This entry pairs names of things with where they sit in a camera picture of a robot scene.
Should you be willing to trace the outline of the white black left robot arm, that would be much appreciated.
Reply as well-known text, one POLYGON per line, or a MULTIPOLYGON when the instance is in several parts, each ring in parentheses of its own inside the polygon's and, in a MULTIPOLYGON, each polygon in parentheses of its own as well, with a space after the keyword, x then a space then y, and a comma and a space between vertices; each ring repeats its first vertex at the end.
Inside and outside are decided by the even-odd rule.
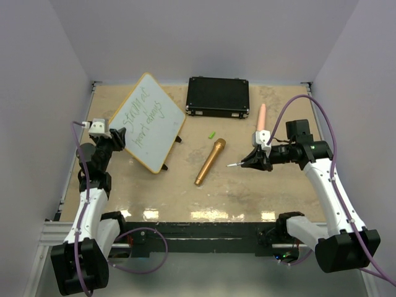
POLYGON ((63 243, 51 250, 54 274, 63 296, 91 296, 94 290, 106 287, 112 244, 121 243, 128 236, 121 212, 104 212, 111 192, 107 167, 113 152, 124 150, 125 134, 125 128, 110 129, 107 136, 93 136, 91 143, 77 146, 79 208, 63 243))

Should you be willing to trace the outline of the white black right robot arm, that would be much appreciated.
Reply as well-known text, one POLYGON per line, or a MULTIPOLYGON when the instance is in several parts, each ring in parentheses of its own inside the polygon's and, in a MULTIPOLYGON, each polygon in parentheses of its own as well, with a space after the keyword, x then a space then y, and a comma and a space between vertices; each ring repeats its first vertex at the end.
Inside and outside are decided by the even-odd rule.
POLYGON ((272 171, 274 165, 296 163, 316 192, 327 228, 319 228, 301 212, 282 213, 266 239, 301 241, 315 253, 325 273, 366 268, 381 238, 354 211, 332 167, 334 155, 328 143, 314 140, 306 119, 288 121, 286 134, 285 144, 269 145, 270 131, 258 129, 252 135, 254 149, 242 159, 241 167, 272 171))

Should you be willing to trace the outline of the yellow framed whiteboard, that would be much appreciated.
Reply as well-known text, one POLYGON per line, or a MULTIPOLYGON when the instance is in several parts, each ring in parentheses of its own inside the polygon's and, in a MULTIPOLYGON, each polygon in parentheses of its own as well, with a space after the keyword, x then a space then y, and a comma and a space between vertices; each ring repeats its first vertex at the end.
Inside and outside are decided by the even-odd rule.
POLYGON ((185 119, 184 111, 146 72, 112 116, 109 126, 116 130, 125 128, 125 151, 157 174, 185 119))

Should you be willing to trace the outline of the white green whiteboard marker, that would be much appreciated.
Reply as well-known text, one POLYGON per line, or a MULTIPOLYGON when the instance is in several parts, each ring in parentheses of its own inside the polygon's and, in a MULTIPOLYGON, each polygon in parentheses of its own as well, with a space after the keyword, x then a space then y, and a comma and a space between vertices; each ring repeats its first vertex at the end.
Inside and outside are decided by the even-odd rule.
POLYGON ((226 167, 236 167, 236 166, 241 166, 244 162, 238 162, 238 163, 232 163, 228 164, 226 167))

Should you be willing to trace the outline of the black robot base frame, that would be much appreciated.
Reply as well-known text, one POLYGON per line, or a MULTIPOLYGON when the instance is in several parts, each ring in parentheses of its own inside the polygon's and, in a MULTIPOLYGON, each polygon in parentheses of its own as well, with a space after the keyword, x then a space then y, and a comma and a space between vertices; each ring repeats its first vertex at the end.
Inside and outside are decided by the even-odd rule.
POLYGON ((274 222, 127 222, 125 230, 134 232, 115 243, 130 246, 132 257, 168 251, 294 259, 308 249, 297 239, 279 236, 274 222))

